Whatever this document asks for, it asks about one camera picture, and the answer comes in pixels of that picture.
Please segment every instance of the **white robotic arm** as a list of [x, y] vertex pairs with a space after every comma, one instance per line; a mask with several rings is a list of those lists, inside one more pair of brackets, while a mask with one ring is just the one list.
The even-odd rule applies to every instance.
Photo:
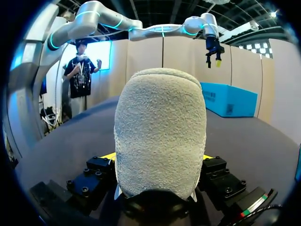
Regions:
[[64, 24], [53, 32], [48, 39], [48, 46], [51, 50], [56, 50], [69, 40], [84, 38], [93, 34], [97, 30], [98, 24], [128, 31], [131, 41], [166, 36], [194, 38], [201, 30], [204, 30], [205, 38], [219, 39], [216, 19], [210, 13], [204, 13], [201, 17], [191, 16], [182, 25], [160, 24], [143, 29], [141, 21], [131, 20], [94, 0], [84, 3], [79, 8], [73, 22]]

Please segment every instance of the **ceiling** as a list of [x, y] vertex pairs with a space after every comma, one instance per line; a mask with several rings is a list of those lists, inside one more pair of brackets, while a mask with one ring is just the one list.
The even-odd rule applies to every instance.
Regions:
[[[67, 10], [76, 13], [81, 4], [87, 0], [57, 0], [59, 16]], [[262, 0], [231, 0], [224, 5], [213, 5], [204, 0], [100, 0], [107, 8], [130, 18], [138, 19], [143, 27], [155, 24], [182, 24], [190, 16], [200, 16], [210, 12], [216, 17], [217, 24], [229, 31], [254, 20], [259, 31], [252, 30], [242, 32], [223, 43], [238, 46], [254, 40], [267, 40], [269, 38], [287, 40], [285, 32], [278, 18], [271, 17], [275, 12], [271, 4], [264, 4]], [[116, 30], [98, 25], [97, 34], [107, 34]], [[128, 33], [122, 32], [110, 36], [110, 40], [127, 39]], [[199, 32], [198, 39], [203, 38]]]

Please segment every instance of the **white cloth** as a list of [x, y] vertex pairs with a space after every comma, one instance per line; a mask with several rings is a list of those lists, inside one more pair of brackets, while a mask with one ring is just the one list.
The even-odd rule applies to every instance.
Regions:
[[120, 95], [114, 136], [116, 177], [127, 197], [150, 189], [193, 196], [206, 142], [200, 83], [174, 69], [136, 73]]
[[72, 110], [72, 117], [82, 113], [87, 108], [85, 97], [72, 98], [70, 104]]

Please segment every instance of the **ceiling light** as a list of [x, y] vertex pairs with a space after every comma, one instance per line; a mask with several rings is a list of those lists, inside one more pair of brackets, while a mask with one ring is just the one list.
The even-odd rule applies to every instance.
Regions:
[[271, 13], [271, 17], [273, 17], [273, 18], [277, 17], [277, 13], [276, 12], [272, 12]]
[[261, 48], [260, 53], [262, 53], [262, 54], [266, 53], [265, 48]]

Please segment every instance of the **robotic arm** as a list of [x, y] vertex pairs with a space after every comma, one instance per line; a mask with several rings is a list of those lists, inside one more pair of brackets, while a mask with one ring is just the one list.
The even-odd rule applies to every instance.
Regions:
[[195, 38], [199, 31], [203, 30], [206, 38], [206, 49], [208, 67], [211, 67], [210, 56], [216, 54], [218, 60], [217, 66], [221, 61], [221, 53], [224, 48], [219, 44], [219, 34], [214, 15], [203, 13], [201, 17], [191, 16], [187, 18], [182, 25], [179, 24], [160, 24], [148, 28], [143, 28], [139, 20], [129, 19], [117, 12], [106, 8], [98, 1], [89, 1], [84, 3], [78, 10], [75, 20], [66, 23], [50, 34], [48, 47], [55, 51], [61, 45], [69, 40], [81, 39], [97, 30], [98, 24], [107, 26], [116, 30], [128, 31], [129, 40], [139, 41], [146, 38], [184, 36]]

